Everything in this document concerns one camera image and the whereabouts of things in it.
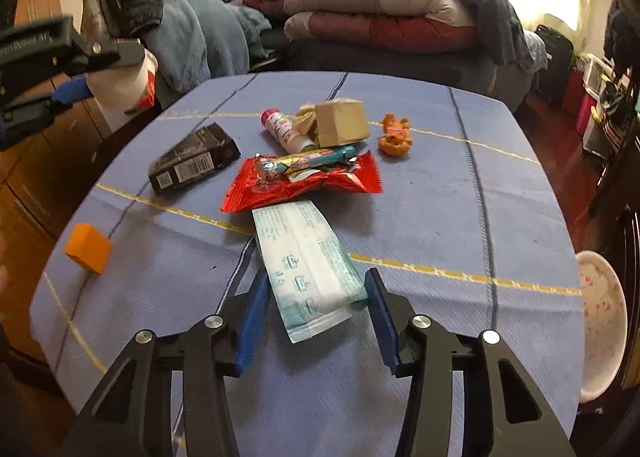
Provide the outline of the red grey folded quilt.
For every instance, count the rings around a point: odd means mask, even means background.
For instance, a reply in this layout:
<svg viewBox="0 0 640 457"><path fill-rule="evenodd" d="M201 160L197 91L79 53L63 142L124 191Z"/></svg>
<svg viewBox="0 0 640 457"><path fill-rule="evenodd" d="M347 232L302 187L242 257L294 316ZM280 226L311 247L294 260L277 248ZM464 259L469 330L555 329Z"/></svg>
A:
<svg viewBox="0 0 640 457"><path fill-rule="evenodd" d="M443 54L480 45L459 0L236 0L283 22L290 41L328 41L399 53Z"/></svg>

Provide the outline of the white teal wipes packet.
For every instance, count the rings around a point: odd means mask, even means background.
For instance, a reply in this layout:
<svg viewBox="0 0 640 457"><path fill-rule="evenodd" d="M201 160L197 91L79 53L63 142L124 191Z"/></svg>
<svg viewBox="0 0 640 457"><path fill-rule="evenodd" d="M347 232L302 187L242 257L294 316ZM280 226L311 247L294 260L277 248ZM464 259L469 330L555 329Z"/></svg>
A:
<svg viewBox="0 0 640 457"><path fill-rule="evenodd" d="M288 339L324 333L367 303L363 280L341 241L309 200L254 209L262 261Z"/></svg>

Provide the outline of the wooden wardrobe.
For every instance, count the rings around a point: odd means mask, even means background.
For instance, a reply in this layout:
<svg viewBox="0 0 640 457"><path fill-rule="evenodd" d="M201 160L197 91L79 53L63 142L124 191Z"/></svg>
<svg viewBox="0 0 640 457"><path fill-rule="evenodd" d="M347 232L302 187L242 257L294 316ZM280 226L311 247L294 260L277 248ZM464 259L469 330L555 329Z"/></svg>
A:
<svg viewBox="0 0 640 457"><path fill-rule="evenodd" d="M71 16L60 0L6 0L6 32L38 20ZM29 305L41 272L68 220L107 166L117 134L92 96L75 102L54 125L1 149L1 328L29 361L44 359L32 337Z"/></svg>

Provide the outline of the red snack wrapper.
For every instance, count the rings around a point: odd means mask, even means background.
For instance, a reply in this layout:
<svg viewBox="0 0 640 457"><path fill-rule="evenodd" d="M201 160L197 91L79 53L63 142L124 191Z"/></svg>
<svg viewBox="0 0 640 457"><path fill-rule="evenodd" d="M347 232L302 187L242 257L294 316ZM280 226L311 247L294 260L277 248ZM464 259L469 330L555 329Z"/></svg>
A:
<svg viewBox="0 0 640 457"><path fill-rule="evenodd" d="M269 161L274 161L274 158L243 161L224 195L221 212L236 213L271 206L320 189L363 194L383 192L378 165L370 151L356 156L354 162L304 168L290 174L260 175L262 165Z"/></svg>

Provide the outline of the pink white trash bin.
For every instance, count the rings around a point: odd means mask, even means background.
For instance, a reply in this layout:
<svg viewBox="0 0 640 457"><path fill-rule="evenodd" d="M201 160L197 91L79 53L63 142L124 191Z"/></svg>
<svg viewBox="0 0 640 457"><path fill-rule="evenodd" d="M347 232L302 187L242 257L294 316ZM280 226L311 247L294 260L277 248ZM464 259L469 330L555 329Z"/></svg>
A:
<svg viewBox="0 0 640 457"><path fill-rule="evenodd" d="M585 404L600 397L620 370L628 317L623 287L611 264L594 251L580 251L575 258L585 321L579 403Z"/></svg>

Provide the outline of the light blue fleece towel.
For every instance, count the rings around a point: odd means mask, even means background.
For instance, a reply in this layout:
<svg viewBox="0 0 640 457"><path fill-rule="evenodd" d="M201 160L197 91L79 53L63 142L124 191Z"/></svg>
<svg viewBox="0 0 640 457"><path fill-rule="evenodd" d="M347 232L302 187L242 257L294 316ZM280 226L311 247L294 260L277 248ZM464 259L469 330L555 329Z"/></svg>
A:
<svg viewBox="0 0 640 457"><path fill-rule="evenodd" d="M262 32L271 28L257 9L223 0L163 0L160 24L142 34L158 62L156 96L166 109L202 83L241 76L253 58L265 59Z"/></svg>

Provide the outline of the colourful candy wrapper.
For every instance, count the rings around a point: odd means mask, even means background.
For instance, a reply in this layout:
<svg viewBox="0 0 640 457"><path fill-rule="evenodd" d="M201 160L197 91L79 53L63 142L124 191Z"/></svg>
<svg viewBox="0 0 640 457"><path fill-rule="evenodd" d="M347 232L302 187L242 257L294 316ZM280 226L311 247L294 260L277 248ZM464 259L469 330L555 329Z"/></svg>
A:
<svg viewBox="0 0 640 457"><path fill-rule="evenodd" d="M298 154L258 160L256 162L256 172L262 180L273 180L279 175L288 175L298 171L318 169L319 166L347 162L356 156L356 148L352 145L308 150Z"/></svg>

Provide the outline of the white red paper cup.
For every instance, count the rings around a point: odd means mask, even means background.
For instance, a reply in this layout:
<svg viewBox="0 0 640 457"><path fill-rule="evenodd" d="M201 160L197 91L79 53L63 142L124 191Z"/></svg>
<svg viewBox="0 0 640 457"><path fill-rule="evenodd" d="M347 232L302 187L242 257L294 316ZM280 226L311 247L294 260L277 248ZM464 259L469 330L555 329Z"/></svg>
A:
<svg viewBox="0 0 640 457"><path fill-rule="evenodd" d="M149 51L139 65L89 73L88 89L98 104L111 113L147 110L155 104L157 59Z"/></svg>

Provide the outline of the orange foam cube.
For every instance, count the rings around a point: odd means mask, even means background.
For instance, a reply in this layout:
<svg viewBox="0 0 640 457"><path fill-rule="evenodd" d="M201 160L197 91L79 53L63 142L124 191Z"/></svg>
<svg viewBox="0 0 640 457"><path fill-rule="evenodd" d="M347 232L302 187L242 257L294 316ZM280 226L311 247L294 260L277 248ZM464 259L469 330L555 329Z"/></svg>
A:
<svg viewBox="0 0 640 457"><path fill-rule="evenodd" d="M112 242L88 223L76 224L65 246L65 254L85 271L102 274L107 266Z"/></svg>

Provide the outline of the white pink small bottle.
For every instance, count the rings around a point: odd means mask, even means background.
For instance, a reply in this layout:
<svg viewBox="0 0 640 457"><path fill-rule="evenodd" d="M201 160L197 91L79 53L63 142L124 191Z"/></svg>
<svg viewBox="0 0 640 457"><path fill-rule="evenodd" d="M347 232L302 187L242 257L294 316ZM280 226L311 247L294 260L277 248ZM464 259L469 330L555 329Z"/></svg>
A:
<svg viewBox="0 0 640 457"><path fill-rule="evenodd" d="M280 110L265 110L260 116L260 121L288 154L300 154L318 148L307 135L296 131L293 120Z"/></svg>

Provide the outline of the black suitcase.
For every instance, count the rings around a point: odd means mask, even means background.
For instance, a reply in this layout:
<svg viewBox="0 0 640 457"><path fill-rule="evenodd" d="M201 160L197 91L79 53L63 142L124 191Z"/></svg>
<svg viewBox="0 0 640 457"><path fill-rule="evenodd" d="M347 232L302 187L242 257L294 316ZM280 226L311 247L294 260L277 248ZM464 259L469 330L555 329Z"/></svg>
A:
<svg viewBox="0 0 640 457"><path fill-rule="evenodd" d="M536 92L551 106L559 107L574 62L574 45L564 34L544 24L538 24L535 33L544 41L547 58L547 67L536 74Z"/></svg>

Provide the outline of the black cigarette box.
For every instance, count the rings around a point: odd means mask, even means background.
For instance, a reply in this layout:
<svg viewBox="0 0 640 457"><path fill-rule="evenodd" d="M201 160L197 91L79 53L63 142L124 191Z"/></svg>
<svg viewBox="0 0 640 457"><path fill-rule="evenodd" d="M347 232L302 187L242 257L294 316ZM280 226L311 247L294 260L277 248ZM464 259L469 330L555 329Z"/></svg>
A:
<svg viewBox="0 0 640 457"><path fill-rule="evenodd" d="M217 123L202 126L152 162L149 182L160 196L226 169L239 157L238 145Z"/></svg>

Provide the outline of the orange toy figure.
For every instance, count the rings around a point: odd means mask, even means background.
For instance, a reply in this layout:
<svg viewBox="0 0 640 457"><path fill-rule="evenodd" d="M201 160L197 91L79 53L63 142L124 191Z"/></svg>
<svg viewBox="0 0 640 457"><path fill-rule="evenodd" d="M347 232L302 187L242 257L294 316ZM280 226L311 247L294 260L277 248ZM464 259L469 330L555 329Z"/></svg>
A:
<svg viewBox="0 0 640 457"><path fill-rule="evenodd" d="M408 154L412 146L409 120L397 119L393 113L386 113L381 124L383 136L378 139L378 149L390 157Z"/></svg>

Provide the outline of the blue checked tablecloth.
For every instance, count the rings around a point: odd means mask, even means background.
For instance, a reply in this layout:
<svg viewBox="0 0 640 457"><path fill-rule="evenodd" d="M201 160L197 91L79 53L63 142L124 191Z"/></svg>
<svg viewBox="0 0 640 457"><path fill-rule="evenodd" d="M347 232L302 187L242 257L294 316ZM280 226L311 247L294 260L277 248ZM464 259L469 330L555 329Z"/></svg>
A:
<svg viewBox="0 0 640 457"><path fill-rule="evenodd" d="M220 211L239 165L157 196L152 162L217 123L241 158L279 156L262 111L334 96L371 121L407 118L407 157L373 154L382 194L320 189L322 213L364 284L387 290L452 333L497 331L547 399L567 437L582 379L582 299L574 250L546 174L506 106L446 86L388 76L282 72L204 83L149 124L112 161L72 217L112 242L92 275L58 243L30 309L32 330L78 416L140 330L183 333L250 290L265 269L252 211ZM292 343L270 285L259 344L224 380L235 456L399 456L411 381L383 363L366 305ZM186 451L182 374L171 377L171 456Z"/></svg>

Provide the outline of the beige cardboard box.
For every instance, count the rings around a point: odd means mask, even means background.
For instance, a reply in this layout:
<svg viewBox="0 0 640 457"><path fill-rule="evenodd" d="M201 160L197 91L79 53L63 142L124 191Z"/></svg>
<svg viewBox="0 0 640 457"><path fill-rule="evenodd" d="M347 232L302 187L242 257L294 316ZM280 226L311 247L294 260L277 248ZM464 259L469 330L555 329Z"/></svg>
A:
<svg viewBox="0 0 640 457"><path fill-rule="evenodd" d="M358 143L370 136L363 103L350 98L303 105L293 118L293 128L321 148Z"/></svg>

